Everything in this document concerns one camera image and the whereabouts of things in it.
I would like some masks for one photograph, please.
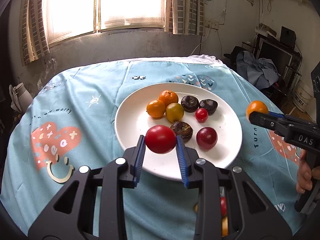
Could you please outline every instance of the speaker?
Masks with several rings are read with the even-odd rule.
[[[316,98],[317,124],[320,125],[320,62],[311,72],[313,95]]]
[[[296,33],[293,30],[290,30],[283,26],[281,27],[280,42],[282,44],[294,49],[296,39]]]

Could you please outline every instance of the window pane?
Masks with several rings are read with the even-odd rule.
[[[91,32],[94,0],[47,0],[47,33],[54,41]]]
[[[164,7],[165,0],[100,0],[101,29],[143,22],[164,24]]]

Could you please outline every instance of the power socket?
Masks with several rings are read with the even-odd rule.
[[[204,20],[204,26],[212,29],[219,29],[219,22],[214,20]]]

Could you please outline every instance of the plate rim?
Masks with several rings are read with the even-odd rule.
[[[136,93],[137,91],[142,90],[142,89],[147,88],[147,87],[151,87],[151,86],[155,86],[155,85],[160,85],[160,84],[177,84],[177,85],[179,84],[179,85],[186,85],[186,86],[196,87],[196,88],[199,88],[199,89],[204,89],[204,88],[202,88],[202,87],[198,87],[198,86],[194,86],[194,85],[190,85],[190,84],[182,84],[182,83],[176,83],[176,82],[161,82],[161,83],[156,83],[156,84],[151,84],[151,85],[144,86],[144,87],[139,88],[139,89],[135,90],[134,92],[132,92],[130,95],[128,95],[128,96],[121,102],[121,104],[119,105],[119,107],[118,107],[118,109],[117,109],[116,115],[115,115],[114,128],[115,128],[116,138],[117,138],[118,143],[120,144],[122,150],[125,151],[127,148],[125,148],[124,145],[122,144],[122,142],[119,140],[119,133],[118,133],[118,131],[117,131],[117,129],[116,129],[117,116],[118,116],[118,114],[119,114],[119,109],[121,108],[122,104],[123,104],[129,97],[131,97],[134,93]],[[237,156],[238,156],[238,154],[239,154],[239,152],[240,152],[241,146],[242,146],[243,132],[242,132],[241,122],[240,122],[240,120],[239,120],[236,112],[233,110],[233,108],[232,108],[225,100],[223,100],[221,97],[219,97],[217,94],[215,94],[215,93],[213,93],[213,92],[211,92],[211,91],[208,91],[208,92],[214,94],[215,96],[217,96],[218,98],[220,98],[223,102],[225,102],[225,103],[227,104],[227,106],[231,109],[231,111],[232,111],[232,112],[235,114],[235,116],[237,117],[237,120],[238,120],[239,125],[240,125],[241,142],[240,142],[240,144],[239,144],[239,149],[237,150],[237,154],[235,155],[234,158],[232,158],[232,160],[231,160],[230,163],[228,164],[228,167],[229,167],[229,166],[233,163],[233,161],[237,158]],[[142,169],[145,170],[145,171],[148,172],[148,173],[151,173],[152,175],[155,175],[155,176],[160,177],[160,178],[163,178],[163,179],[174,180],[174,181],[181,181],[181,179],[169,178],[169,177],[165,177],[165,176],[159,175],[158,173],[153,172],[153,171],[151,171],[151,170],[148,170],[148,169],[144,168],[143,166],[142,166]]]

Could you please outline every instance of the silver screw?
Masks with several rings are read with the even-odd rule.
[[[89,167],[88,167],[88,166],[81,166],[81,167],[79,168],[79,171],[80,171],[81,173],[87,173],[87,172],[89,171]]]
[[[240,173],[240,172],[242,171],[242,168],[239,167],[239,166],[234,166],[234,167],[232,168],[232,170],[233,170],[233,172],[235,172],[235,173]]]
[[[197,160],[196,160],[196,164],[199,164],[199,165],[205,164],[205,159],[203,159],[203,158],[197,159]]]
[[[121,164],[124,164],[124,163],[125,163],[125,158],[118,158],[118,159],[116,159],[116,164],[121,165]]]

